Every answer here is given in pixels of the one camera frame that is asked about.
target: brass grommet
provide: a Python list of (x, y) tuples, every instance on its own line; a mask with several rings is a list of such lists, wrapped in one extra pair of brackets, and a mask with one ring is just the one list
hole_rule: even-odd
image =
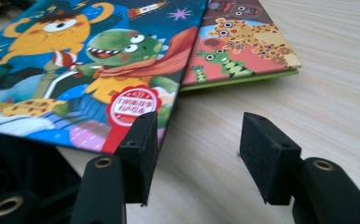
[(328, 161), (322, 161), (322, 160), (313, 161), (313, 165), (316, 166), (317, 168), (319, 168), (321, 170), (325, 170), (325, 171), (334, 170), (334, 166), (331, 163), (329, 163)]
[(109, 165), (111, 165), (111, 163), (113, 163), (113, 160), (111, 160), (111, 158), (101, 158), (99, 160), (97, 160), (94, 164), (95, 167), (97, 168), (104, 168), (107, 167)]
[(19, 195), (11, 196), (0, 202), (0, 217), (10, 214), (23, 204), (23, 198)]

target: children's book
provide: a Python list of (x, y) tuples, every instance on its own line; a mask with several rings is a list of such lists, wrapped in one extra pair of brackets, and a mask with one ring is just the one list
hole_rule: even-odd
[(159, 144), (205, 0), (47, 0), (0, 32), (0, 133), (112, 154), (158, 111)]
[(300, 66), (258, 0), (210, 0), (182, 91), (294, 75)]

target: book cover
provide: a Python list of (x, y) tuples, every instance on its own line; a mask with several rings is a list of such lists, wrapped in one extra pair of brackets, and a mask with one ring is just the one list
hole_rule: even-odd
[(158, 111), (161, 143), (205, 7), (38, 1), (0, 32), (0, 133), (112, 154)]
[(210, 0), (182, 91), (293, 75), (300, 66), (257, 0)]

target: green cartoon dinosaur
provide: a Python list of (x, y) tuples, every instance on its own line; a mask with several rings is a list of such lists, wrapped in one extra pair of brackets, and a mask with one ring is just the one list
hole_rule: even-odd
[(195, 73), (195, 79), (198, 82), (206, 81), (207, 75), (203, 72), (203, 70), (204, 70), (204, 67), (203, 67), (203, 65), (200, 65), (200, 64), (196, 64), (191, 67), (191, 72)]
[(178, 90), (179, 84), (162, 76), (175, 72), (171, 67), (163, 66), (165, 57), (161, 59), (159, 53), (167, 46), (162, 43), (163, 40), (129, 29), (112, 29), (96, 35), (86, 47), (87, 56), (93, 63), (75, 68), (78, 72), (76, 76), (92, 77), (92, 83), (85, 89), (84, 97), (57, 105), (55, 113), (65, 116), (79, 110), (79, 105), (86, 104), (83, 102), (108, 105), (117, 92), (129, 86), (159, 88), (164, 90), (159, 97), (169, 97)]
[(229, 77), (250, 76), (253, 71), (245, 67), (244, 62), (231, 60), (229, 53), (225, 49), (216, 49), (211, 52), (205, 52), (200, 50), (197, 54), (200, 57), (204, 57), (208, 63), (221, 64), (221, 73), (223, 75), (229, 75)]

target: light wood surface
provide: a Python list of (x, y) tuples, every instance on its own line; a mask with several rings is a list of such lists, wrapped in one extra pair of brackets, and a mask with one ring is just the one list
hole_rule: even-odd
[[(294, 223), (291, 206), (263, 203), (237, 157), (245, 111), (275, 123), (303, 159), (340, 165), (360, 188), (360, 1), (261, 3), (303, 63), (300, 73), (181, 93), (148, 207), (127, 205), (128, 223)], [(0, 29), (14, 14), (0, 17)], [(62, 153), (80, 173), (91, 158)]]

